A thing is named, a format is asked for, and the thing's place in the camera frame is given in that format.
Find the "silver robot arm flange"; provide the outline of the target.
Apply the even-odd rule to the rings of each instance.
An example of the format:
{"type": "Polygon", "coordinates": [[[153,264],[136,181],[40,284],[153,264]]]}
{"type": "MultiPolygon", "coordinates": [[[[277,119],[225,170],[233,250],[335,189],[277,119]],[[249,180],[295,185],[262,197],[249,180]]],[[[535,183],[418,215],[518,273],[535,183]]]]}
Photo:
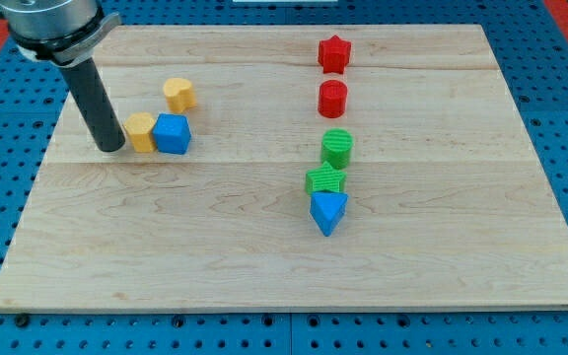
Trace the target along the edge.
{"type": "Polygon", "coordinates": [[[31,61],[73,67],[121,25],[99,0],[0,0],[0,12],[20,52],[31,61]]]}

